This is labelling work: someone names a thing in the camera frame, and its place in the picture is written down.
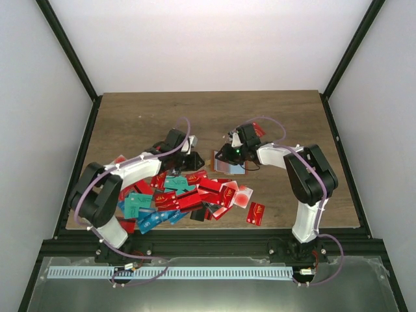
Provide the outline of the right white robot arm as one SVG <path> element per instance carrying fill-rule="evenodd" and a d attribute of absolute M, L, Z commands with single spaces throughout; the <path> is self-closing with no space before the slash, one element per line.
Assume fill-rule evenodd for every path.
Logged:
<path fill-rule="evenodd" d="M 289 147 L 277 142 L 262 142 L 255 126 L 246 123 L 228 134 L 215 159 L 230 165 L 253 162 L 286 170 L 291 189 L 298 200 L 296 220 L 290 243 L 290 257 L 298 262 L 312 254 L 310 242 L 319 236 L 325 205 L 338 187 L 338 178 L 317 144 Z"/>

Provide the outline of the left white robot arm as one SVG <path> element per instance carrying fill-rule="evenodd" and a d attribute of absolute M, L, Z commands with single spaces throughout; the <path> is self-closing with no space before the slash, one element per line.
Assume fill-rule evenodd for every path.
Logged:
<path fill-rule="evenodd" d="M 195 171 L 204 165 L 193 150 L 197 143 L 196 136 L 171 129 L 165 140 L 132 159 L 105 166 L 91 162 L 69 196 L 68 205 L 74 211 L 74 218 L 86 220 L 98 237 L 111 245 L 110 255 L 117 262 L 128 261 L 133 247 L 126 242 L 128 234 L 114 215 L 120 192 L 133 183 L 171 169 Z"/>

